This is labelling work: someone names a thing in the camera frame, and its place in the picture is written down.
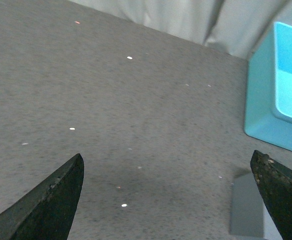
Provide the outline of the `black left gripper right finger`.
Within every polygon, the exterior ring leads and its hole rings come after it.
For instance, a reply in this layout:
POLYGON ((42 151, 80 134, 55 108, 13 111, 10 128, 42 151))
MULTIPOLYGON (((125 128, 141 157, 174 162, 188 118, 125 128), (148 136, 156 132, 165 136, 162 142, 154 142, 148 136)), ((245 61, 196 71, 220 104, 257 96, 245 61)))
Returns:
POLYGON ((292 169, 258 150, 253 152, 250 167, 282 239, 292 240, 292 169))

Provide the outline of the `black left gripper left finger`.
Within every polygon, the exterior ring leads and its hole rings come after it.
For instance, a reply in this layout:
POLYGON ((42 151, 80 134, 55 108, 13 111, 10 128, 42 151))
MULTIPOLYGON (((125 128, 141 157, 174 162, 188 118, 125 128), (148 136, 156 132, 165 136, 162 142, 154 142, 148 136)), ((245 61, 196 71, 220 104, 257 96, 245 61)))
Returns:
POLYGON ((65 240, 77 210, 84 161, 76 154, 0 213, 0 240, 65 240))

